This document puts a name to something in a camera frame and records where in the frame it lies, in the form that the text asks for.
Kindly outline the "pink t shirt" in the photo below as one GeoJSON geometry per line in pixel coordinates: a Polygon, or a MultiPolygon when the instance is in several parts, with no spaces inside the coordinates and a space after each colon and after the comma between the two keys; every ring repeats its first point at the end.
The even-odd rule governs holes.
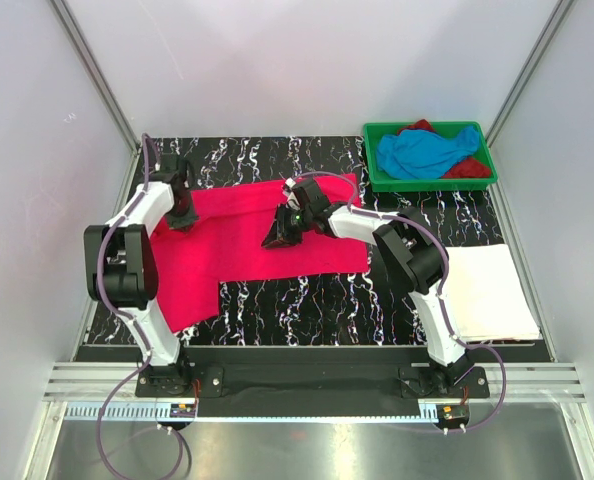
{"type": "Polygon", "coordinates": [[[150,238],[157,301],[172,332],[216,316],[222,283],[368,271],[367,247],[357,240],[307,232],[297,246],[263,248],[275,210],[286,200],[283,185],[273,180],[196,190],[199,220],[189,231],[157,225],[150,238]]]}

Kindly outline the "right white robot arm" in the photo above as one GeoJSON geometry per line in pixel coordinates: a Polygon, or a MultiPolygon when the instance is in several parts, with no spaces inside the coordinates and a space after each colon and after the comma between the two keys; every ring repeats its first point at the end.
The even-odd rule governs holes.
{"type": "Polygon", "coordinates": [[[295,246],[311,231],[375,246],[389,278],[413,300],[426,334],[429,366],[404,376],[403,385],[417,396],[449,397],[463,389],[474,363],[450,323],[444,297],[449,256],[441,242],[413,219],[410,210],[377,212],[351,201],[332,201],[313,178],[289,179],[283,191],[287,200],[277,206],[262,247],[295,246]]]}

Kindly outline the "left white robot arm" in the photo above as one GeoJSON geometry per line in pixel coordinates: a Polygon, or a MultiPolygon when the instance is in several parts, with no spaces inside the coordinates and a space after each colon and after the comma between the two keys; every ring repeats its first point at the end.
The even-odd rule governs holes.
{"type": "Polygon", "coordinates": [[[141,351],[139,382],[170,395],[185,394],[193,372],[157,302],[159,276],[150,237],[159,223],[188,231],[197,221],[189,161],[165,154],[111,220],[83,234],[89,296],[120,318],[141,351]]]}

